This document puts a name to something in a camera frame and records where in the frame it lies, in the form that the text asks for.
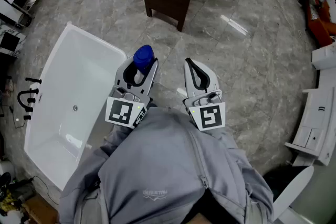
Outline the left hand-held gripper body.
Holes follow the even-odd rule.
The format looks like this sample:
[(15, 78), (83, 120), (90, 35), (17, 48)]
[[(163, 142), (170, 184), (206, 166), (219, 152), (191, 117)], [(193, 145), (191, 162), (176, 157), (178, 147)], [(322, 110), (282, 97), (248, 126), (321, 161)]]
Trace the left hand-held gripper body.
[(141, 92), (135, 93), (113, 86), (107, 98), (105, 121), (134, 129), (148, 111), (151, 98)]

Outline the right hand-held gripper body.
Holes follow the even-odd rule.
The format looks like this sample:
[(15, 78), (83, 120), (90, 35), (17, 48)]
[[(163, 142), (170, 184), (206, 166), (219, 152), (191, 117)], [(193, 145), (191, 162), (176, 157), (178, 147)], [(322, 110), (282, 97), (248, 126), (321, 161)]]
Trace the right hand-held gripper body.
[(200, 131), (225, 126), (226, 104), (221, 97), (222, 91), (214, 90), (183, 101), (187, 113)]

